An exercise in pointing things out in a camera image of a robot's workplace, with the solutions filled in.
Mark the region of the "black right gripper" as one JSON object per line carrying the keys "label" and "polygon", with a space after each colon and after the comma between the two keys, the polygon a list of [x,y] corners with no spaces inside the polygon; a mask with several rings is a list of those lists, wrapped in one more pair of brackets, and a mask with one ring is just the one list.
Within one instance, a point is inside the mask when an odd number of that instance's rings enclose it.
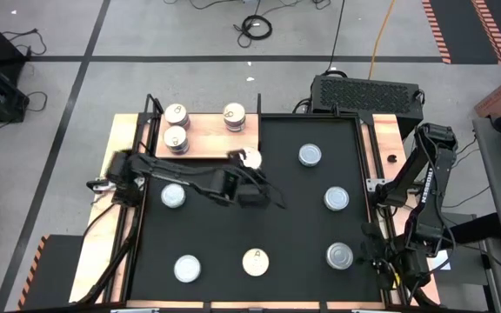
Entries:
{"label": "black right gripper", "polygon": [[[382,238],[377,223],[363,223],[361,231],[370,239]],[[408,290],[413,290],[429,282],[427,257],[420,250],[405,250],[388,256],[384,243],[363,243],[363,254],[365,260],[377,266],[377,284],[382,290],[392,290],[394,283],[401,283]]]}

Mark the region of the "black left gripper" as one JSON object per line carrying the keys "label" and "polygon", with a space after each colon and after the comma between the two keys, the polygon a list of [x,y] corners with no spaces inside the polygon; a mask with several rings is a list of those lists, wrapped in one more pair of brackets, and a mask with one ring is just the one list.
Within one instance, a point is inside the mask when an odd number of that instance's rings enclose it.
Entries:
{"label": "black left gripper", "polygon": [[261,185],[265,185],[263,173],[260,169],[254,169],[258,186],[252,185],[251,177],[247,167],[244,165],[245,152],[243,150],[232,150],[227,152],[230,166],[240,177],[242,184],[237,190],[237,203],[244,208],[264,208],[270,205],[271,197],[269,190]]}

